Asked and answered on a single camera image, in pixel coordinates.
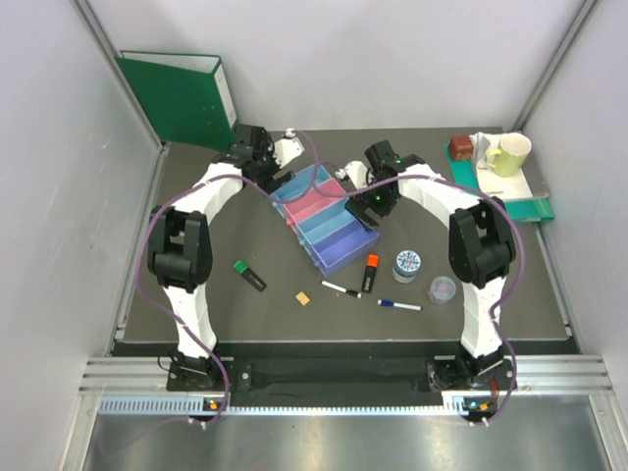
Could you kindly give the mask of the sky blue drawer box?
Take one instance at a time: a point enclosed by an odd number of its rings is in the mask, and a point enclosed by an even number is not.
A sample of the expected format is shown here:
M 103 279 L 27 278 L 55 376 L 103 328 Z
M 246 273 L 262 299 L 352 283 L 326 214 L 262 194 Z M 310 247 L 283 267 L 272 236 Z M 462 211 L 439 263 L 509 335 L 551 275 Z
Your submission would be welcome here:
M 344 207 L 334 206 L 294 226 L 295 233 L 304 246 L 312 251 L 319 240 L 357 221 Z

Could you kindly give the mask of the purple drawer box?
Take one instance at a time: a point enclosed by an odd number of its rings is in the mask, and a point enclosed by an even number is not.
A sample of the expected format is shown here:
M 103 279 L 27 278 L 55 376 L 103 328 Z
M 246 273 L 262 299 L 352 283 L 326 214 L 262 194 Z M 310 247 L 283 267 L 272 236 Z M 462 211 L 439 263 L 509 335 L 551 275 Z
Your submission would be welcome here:
M 369 252 L 380 234 L 367 231 L 360 222 L 344 226 L 312 246 L 312 260 L 324 277 L 329 277 Z

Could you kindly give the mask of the pink drawer box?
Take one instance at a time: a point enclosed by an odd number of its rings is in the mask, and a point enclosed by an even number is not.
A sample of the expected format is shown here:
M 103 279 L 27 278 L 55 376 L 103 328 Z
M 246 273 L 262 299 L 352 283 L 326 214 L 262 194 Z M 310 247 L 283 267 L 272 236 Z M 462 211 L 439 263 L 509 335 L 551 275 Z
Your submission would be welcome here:
M 279 211 L 289 225 L 293 226 L 304 222 L 337 201 L 342 200 L 345 196 L 344 189 L 333 179 L 319 184 L 318 188 L 323 192 L 329 193 L 330 196 L 325 196 L 315 189 L 310 189 L 298 201 L 280 206 Z

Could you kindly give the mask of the teal clip file folder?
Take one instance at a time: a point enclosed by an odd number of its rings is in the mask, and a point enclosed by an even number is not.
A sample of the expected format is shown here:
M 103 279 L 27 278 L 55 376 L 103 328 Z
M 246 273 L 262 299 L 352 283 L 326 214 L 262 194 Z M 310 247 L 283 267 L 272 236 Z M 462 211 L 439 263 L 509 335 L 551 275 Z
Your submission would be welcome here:
M 449 156 L 448 143 L 443 144 L 453 180 L 479 189 L 472 165 L 469 161 L 453 161 Z M 541 223 L 554 220 L 554 212 L 547 198 L 506 201 L 505 208 L 515 222 Z

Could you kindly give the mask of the light blue drawer box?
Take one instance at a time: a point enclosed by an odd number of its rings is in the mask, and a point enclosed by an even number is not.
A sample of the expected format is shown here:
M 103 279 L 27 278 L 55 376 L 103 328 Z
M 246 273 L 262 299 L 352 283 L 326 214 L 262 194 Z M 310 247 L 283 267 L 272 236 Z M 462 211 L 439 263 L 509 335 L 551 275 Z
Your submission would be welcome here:
M 314 185 L 319 185 L 331 178 L 331 174 L 323 167 L 310 165 L 294 174 L 280 188 L 274 191 L 272 203 L 275 206 L 289 204 L 303 198 Z

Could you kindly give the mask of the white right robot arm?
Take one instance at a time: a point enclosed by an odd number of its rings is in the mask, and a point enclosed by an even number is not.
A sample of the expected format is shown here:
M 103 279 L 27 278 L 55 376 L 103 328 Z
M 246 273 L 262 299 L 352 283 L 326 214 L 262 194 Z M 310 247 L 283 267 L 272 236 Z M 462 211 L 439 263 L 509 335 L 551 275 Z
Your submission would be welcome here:
M 365 156 L 336 176 L 354 186 L 345 207 L 367 230 L 377 229 L 378 218 L 407 198 L 448 231 L 448 261 L 463 288 L 464 323 L 455 357 L 427 364 L 432 388 L 482 387 L 504 363 L 499 301 L 516 247 L 503 203 L 456 187 L 419 156 L 399 156 L 386 140 L 371 145 Z

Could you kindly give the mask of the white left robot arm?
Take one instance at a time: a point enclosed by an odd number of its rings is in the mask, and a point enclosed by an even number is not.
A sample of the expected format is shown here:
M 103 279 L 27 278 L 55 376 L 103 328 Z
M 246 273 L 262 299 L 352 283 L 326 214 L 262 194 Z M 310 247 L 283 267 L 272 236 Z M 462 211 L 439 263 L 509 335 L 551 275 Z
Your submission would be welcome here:
M 271 193 L 288 182 L 290 174 L 278 180 L 275 175 L 302 152 L 293 129 L 275 141 L 262 127 L 238 125 L 228 150 L 211 159 L 191 190 L 153 209 L 147 266 L 168 297 L 179 335 L 171 354 L 169 391 L 210 391 L 222 380 L 223 367 L 211 357 L 217 336 L 206 300 L 213 267 L 211 221 L 245 184 Z

